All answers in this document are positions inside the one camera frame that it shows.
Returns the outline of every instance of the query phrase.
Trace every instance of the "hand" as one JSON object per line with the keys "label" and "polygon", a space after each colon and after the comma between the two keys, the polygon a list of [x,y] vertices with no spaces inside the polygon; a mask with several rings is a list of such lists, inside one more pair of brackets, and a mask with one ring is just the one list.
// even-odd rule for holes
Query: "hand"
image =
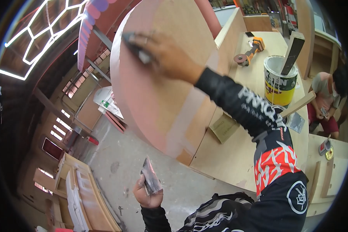
{"label": "hand", "polygon": [[148,51],[155,60],[154,71],[172,79],[196,84],[205,67],[196,64],[169,36],[155,32],[138,32],[130,42]]}
{"label": "hand", "polygon": [[324,114],[321,111],[316,111],[316,118],[324,119]]}
{"label": "hand", "polygon": [[136,181],[133,188],[133,194],[136,200],[144,208],[157,208],[162,203],[162,198],[164,197],[164,192],[161,189],[157,193],[153,193],[150,196],[147,196],[146,189],[144,188],[144,175],[141,174],[141,177]]}
{"label": "hand", "polygon": [[331,115],[329,113],[325,114],[325,121],[326,122],[329,121],[330,117],[331,117]]}

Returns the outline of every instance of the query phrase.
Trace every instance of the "red door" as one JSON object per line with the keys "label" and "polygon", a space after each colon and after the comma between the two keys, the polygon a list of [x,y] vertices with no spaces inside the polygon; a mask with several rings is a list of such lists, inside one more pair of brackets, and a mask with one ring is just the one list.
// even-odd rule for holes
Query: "red door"
{"label": "red door", "polygon": [[62,149],[59,146],[55,145],[48,138],[45,138],[44,140],[43,150],[57,160],[60,159],[60,156],[62,154]]}

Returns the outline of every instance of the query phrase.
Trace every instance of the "black sleeve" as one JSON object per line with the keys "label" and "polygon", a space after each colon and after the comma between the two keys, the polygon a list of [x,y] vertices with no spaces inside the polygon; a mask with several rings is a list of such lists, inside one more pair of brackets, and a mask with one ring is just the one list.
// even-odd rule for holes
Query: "black sleeve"
{"label": "black sleeve", "polygon": [[141,210],[147,232],[171,232],[170,224],[165,216],[165,209],[144,208]]}
{"label": "black sleeve", "polygon": [[201,74],[195,87],[209,95],[210,99],[232,116],[255,137],[263,131],[286,127],[282,117],[271,105],[253,91],[235,83],[227,76],[220,76],[209,68]]}
{"label": "black sleeve", "polygon": [[209,68],[204,70],[195,87],[248,130],[257,144],[254,174],[258,201],[246,215],[233,220],[230,228],[251,226],[257,231],[301,231],[308,205],[307,179],[297,168],[298,154],[293,150],[290,132],[282,117],[260,96]]}

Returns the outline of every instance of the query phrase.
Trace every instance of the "angle grinder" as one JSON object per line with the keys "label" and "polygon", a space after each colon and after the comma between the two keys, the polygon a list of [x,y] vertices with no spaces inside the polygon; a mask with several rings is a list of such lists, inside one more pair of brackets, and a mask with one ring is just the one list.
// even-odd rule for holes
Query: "angle grinder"
{"label": "angle grinder", "polygon": [[263,39],[260,37],[253,38],[252,49],[247,51],[245,54],[238,54],[233,60],[240,66],[249,66],[251,59],[255,53],[261,52],[265,49]]}

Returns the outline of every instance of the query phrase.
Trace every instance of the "red shorts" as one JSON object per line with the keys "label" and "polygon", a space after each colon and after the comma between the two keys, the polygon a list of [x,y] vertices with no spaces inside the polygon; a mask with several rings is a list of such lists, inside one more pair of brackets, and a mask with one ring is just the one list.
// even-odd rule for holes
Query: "red shorts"
{"label": "red shorts", "polygon": [[313,105],[311,103],[307,104],[308,109],[308,119],[310,122],[318,121],[321,123],[322,128],[324,129],[324,132],[326,133],[332,133],[339,131],[338,124],[335,121],[334,117],[330,117],[329,121],[325,121],[325,119],[318,119],[316,117],[316,110],[314,109]]}

